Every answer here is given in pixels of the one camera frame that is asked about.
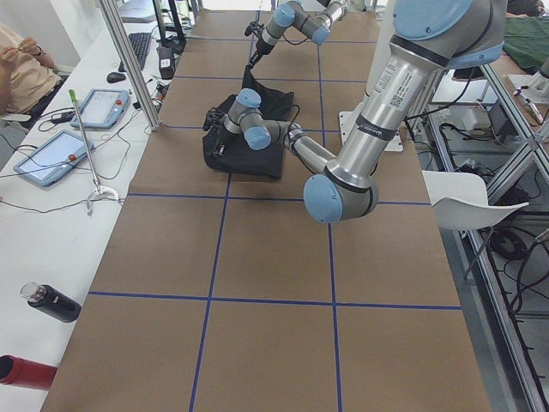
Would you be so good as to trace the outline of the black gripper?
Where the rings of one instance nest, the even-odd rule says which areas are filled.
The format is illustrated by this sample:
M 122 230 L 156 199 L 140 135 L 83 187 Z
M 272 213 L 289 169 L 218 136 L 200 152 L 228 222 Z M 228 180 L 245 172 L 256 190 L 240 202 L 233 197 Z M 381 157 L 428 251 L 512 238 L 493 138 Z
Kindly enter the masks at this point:
M 245 36 L 254 34 L 256 36 L 256 49 L 250 57 L 249 65 L 256 65 L 264 56 L 271 52 L 269 44 L 269 33 L 264 24 L 252 21 L 244 31 Z
M 227 146 L 234 143 L 234 135 L 228 131 L 223 124 L 225 113 L 218 109 L 209 109 L 204 123 L 203 130 L 208 134 L 202 139 L 205 154 L 213 157 L 221 157 Z

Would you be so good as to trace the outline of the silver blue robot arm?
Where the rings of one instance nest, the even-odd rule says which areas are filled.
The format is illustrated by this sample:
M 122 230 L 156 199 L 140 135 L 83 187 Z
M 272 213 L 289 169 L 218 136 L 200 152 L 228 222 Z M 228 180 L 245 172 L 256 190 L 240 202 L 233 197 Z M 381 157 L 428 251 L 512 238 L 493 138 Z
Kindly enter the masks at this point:
M 389 57 L 374 88 L 356 108 L 338 154 L 309 138 L 295 122 L 266 119 L 258 92 L 244 88 L 226 112 L 211 109 L 203 128 L 218 148 L 242 138 L 253 150 L 280 144 L 311 171 L 305 208 L 321 223 L 359 218 L 377 205 L 371 172 L 430 75 L 497 60 L 504 45 L 504 1 L 398 1 L 383 26 Z
M 347 12 L 348 1 L 343 0 L 327 1 L 324 10 L 316 16 L 309 15 L 300 1 L 288 1 L 279 5 L 266 24 L 252 21 L 245 29 L 245 36 L 257 36 L 256 51 L 247 65 L 253 68 L 263 56 L 269 55 L 289 27 L 296 28 L 316 45 L 322 45 L 334 23 Z

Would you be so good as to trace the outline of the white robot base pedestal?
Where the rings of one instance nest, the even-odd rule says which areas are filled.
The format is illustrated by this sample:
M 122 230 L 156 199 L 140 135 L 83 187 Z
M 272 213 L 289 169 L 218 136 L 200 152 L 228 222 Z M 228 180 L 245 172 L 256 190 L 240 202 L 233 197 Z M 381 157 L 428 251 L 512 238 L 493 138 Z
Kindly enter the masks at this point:
M 370 74 L 368 75 L 367 83 L 365 86 L 365 96 L 356 105 L 352 112 L 339 112 L 340 121 L 340 133 L 341 143 L 344 144 L 347 138 L 350 136 L 351 129 L 355 125 L 356 118 L 362 112 L 365 103 L 372 97 L 374 87 L 379 80 L 380 75 L 383 72 L 387 62 L 389 61 L 391 52 L 389 49 L 389 41 L 394 34 L 393 26 L 393 11 L 395 7 L 395 1 L 389 0 L 388 4 L 383 12 L 383 20 L 381 22 L 380 33 L 377 40 L 376 49 L 374 52 L 373 61 L 370 68 Z

